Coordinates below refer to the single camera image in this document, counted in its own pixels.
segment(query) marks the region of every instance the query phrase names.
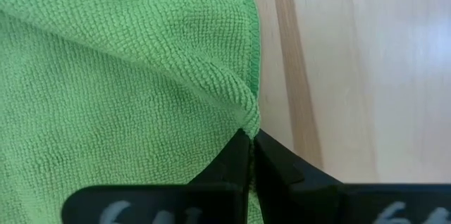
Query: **microfiber cloth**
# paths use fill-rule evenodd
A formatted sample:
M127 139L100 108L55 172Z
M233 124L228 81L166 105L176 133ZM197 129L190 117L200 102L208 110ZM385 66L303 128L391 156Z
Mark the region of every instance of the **microfiber cloth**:
M0 223L189 182L257 133L259 50L254 0L0 0Z

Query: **wood grain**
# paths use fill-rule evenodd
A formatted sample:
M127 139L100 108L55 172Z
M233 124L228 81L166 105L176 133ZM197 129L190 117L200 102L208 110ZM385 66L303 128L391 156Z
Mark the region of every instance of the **wood grain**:
M325 171L450 182L451 0L294 1Z
M322 168L294 0L276 0L295 151Z
M255 1L259 9L261 31L261 128L293 150L276 3L275 0Z

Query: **black plastic piece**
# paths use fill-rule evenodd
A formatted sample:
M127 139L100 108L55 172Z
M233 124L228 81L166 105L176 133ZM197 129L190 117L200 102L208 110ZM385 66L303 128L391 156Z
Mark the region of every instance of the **black plastic piece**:
M342 184L262 131L255 156L265 224L451 223L451 185Z
M64 224L244 224L251 143L238 131L188 185L96 186L65 202ZM263 131L254 140L265 224L449 224L450 185L347 185Z
M65 202L64 224L245 224L250 140L238 131L188 185L93 186Z
M256 184L265 223L330 223L338 208L336 179L260 131L255 139Z

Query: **light wood panel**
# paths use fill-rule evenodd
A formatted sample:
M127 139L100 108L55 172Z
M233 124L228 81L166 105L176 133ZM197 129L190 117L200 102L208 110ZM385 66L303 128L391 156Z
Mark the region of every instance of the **light wood panel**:
M451 0L294 1L324 170L451 182Z
M275 0L256 0L261 29L261 128L293 150Z

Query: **printed number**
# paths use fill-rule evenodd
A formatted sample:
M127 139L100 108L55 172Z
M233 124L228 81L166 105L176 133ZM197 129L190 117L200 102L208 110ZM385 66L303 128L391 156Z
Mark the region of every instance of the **printed number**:
M411 224L410 220L406 218L392 218L396 212L405 208L406 204L404 202L396 201L383 209L373 224ZM449 215L450 212L448 210L438 207L429 214L423 224L451 224L451 221L448 220Z
M120 224L116 222L117 217L130 206L131 203L125 200L109 204L102 211L99 224ZM186 209L185 213L187 215L186 224L198 224L202 210L190 207ZM159 211L152 224L175 224L175 214L165 210Z

